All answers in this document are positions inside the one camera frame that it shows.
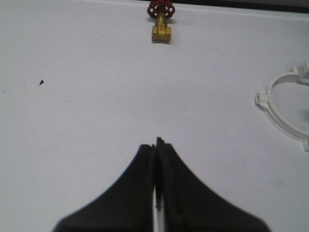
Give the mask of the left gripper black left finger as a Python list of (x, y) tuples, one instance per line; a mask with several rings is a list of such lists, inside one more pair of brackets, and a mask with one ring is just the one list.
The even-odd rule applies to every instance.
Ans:
[(155, 147), (141, 145), (123, 174), (102, 195), (61, 219), (56, 232), (151, 232)]

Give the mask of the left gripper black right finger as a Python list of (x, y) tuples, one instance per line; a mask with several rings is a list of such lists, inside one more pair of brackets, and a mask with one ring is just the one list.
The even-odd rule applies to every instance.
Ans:
[(234, 206), (204, 185), (171, 144), (156, 142), (167, 232), (268, 232), (261, 219)]

